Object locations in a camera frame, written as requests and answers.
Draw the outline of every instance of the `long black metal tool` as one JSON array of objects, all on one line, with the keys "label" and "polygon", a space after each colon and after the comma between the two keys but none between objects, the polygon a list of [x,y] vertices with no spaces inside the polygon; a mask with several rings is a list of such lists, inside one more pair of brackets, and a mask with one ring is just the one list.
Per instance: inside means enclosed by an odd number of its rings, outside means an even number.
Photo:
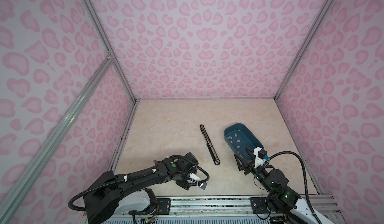
[{"label": "long black metal tool", "polygon": [[214,146],[212,145],[212,142],[209,139],[209,136],[207,134],[207,131],[204,128],[204,125],[200,125],[200,130],[201,130],[201,133],[203,133],[205,140],[207,141],[207,147],[208,147],[209,153],[211,154],[211,157],[214,161],[214,164],[220,165],[220,159],[218,159],[218,156],[215,152]]}]

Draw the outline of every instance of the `blue container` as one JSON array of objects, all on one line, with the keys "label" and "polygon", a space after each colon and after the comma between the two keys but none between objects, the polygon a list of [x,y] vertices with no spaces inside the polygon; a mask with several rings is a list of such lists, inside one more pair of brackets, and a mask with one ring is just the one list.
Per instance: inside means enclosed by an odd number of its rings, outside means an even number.
[{"label": "blue container", "polygon": [[264,149],[261,142],[255,137],[255,135],[241,123],[236,123],[227,127],[224,130],[225,140],[232,148],[234,153],[239,154],[243,159],[251,161],[245,148],[254,150],[257,147]]}]

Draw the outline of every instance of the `perforated metal strip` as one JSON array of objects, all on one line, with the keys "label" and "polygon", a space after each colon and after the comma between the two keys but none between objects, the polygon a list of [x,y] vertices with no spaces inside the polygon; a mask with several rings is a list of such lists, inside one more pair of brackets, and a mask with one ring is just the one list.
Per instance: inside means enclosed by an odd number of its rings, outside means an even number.
[{"label": "perforated metal strip", "polygon": [[[103,224],[133,224],[131,217],[110,218]],[[155,224],[271,224],[258,217],[159,217]]]}]

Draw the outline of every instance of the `beige table surface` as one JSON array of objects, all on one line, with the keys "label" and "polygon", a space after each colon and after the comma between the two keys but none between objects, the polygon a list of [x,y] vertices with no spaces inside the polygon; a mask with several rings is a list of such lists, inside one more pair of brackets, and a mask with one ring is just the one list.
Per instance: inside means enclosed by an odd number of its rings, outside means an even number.
[{"label": "beige table surface", "polygon": [[[246,125],[269,156],[280,151],[297,153],[273,99],[140,101],[115,174],[151,167],[154,159],[161,161],[167,156],[192,152],[199,166],[210,175],[207,188],[191,187],[186,191],[170,181],[150,187],[156,196],[267,194],[254,185],[252,174],[245,176],[237,169],[234,152],[223,134],[235,123]],[[218,166],[209,154],[200,124],[205,126],[220,158]],[[271,164],[289,179],[289,187],[299,194],[305,193],[301,166],[295,156],[281,155]],[[205,178],[200,171],[197,175]],[[307,179],[309,193],[317,194],[308,174]]]}]

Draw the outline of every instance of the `pink leopard print wallpaper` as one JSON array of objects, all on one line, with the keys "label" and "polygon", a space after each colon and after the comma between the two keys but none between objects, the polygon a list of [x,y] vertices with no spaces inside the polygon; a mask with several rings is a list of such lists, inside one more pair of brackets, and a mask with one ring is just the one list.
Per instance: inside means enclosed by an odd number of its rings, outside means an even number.
[{"label": "pink leopard print wallpaper", "polygon": [[[70,210],[68,201],[107,170],[130,107],[110,67],[10,224],[76,223],[83,212]],[[84,206],[83,199],[75,204]]]},{"label": "pink leopard print wallpaper", "polygon": [[383,0],[338,0],[279,107],[348,224],[384,220]]},{"label": "pink leopard print wallpaper", "polygon": [[105,56],[80,0],[0,0],[0,201]]},{"label": "pink leopard print wallpaper", "polygon": [[274,97],[324,0],[92,0],[136,98]]}]

